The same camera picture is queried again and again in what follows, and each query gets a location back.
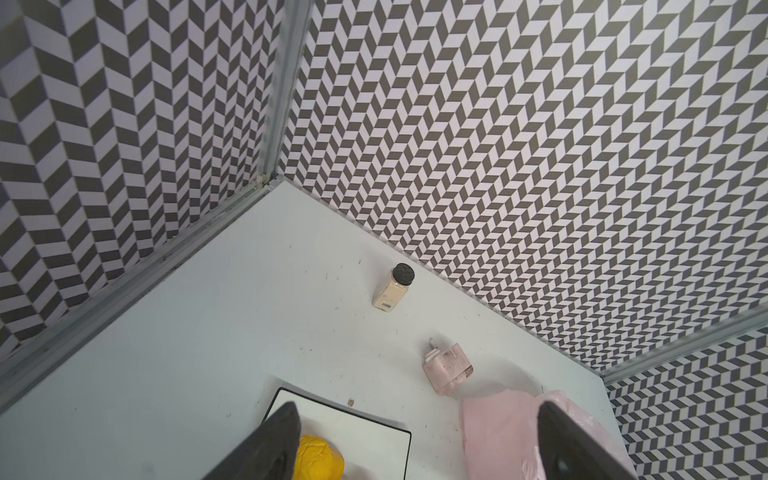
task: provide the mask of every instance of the pink cloth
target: pink cloth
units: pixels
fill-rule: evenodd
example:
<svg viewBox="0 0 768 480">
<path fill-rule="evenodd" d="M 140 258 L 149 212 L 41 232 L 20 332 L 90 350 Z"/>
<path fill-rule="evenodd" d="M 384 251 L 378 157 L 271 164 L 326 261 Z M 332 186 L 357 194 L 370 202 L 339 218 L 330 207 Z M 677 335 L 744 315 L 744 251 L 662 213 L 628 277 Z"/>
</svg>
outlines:
<svg viewBox="0 0 768 480">
<path fill-rule="evenodd" d="M 546 401 L 556 403 L 629 472 L 635 471 L 624 446 L 564 392 L 554 390 L 534 397 L 505 390 L 462 402 L 464 458 L 470 480 L 546 479 L 536 428 L 538 408 Z"/>
</svg>

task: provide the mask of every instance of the black and white pattern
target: black and white pattern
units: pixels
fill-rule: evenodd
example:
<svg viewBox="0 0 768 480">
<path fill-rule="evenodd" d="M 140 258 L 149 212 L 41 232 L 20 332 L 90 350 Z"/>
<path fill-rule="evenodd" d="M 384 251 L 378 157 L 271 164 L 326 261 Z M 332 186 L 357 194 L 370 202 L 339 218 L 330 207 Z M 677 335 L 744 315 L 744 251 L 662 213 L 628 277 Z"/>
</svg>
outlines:
<svg viewBox="0 0 768 480">
<path fill-rule="evenodd" d="M 768 327 L 608 387 L 642 479 L 768 478 Z"/>
<path fill-rule="evenodd" d="M 256 173 L 281 7 L 4 2 L 0 358 Z"/>
<path fill-rule="evenodd" d="M 768 292 L 768 7 L 319 1 L 280 170 L 602 369 Z"/>
</svg>

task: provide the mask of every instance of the spice jar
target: spice jar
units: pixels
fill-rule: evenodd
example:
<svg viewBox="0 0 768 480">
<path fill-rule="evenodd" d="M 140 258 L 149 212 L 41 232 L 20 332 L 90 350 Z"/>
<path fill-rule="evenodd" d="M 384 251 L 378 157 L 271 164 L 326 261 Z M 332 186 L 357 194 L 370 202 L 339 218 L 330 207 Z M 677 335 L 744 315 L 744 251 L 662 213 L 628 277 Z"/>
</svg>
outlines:
<svg viewBox="0 0 768 480">
<path fill-rule="evenodd" d="M 398 263 L 389 272 L 389 278 L 384 286 L 373 297 L 373 306 L 385 312 L 391 312 L 408 291 L 408 285 L 413 283 L 414 277 L 413 268 L 404 263 Z"/>
</svg>

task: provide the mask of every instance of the whiteboard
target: whiteboard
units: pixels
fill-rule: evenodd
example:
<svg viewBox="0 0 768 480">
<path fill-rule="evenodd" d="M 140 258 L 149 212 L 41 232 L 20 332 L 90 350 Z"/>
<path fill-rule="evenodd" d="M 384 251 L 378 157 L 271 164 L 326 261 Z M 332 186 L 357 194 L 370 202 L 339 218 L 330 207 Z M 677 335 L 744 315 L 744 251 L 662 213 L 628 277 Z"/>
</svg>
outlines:
<svg viewBox="0 0 768 480">
<path fill-rule="evenodd" d="M 406 477 L 411 433 L 279 389 L 265 418 L 294 402 L 301 434 L 325 439 L 344 457 L 345 480 L 400 480 Z"/>
</svg>

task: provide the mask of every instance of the yellow object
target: yellow object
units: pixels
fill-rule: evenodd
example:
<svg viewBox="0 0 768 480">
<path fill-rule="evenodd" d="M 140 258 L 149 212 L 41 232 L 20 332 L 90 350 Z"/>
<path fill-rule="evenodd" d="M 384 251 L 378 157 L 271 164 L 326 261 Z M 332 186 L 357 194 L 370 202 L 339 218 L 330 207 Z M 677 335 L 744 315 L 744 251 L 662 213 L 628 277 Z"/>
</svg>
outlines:
<svg viewBox="0 0 768 480">
<path fill-rule="evenodd" d="M 344 457 L 320 437 L 301 435 L 293 480 L 339 480 Z"/>
</svg>

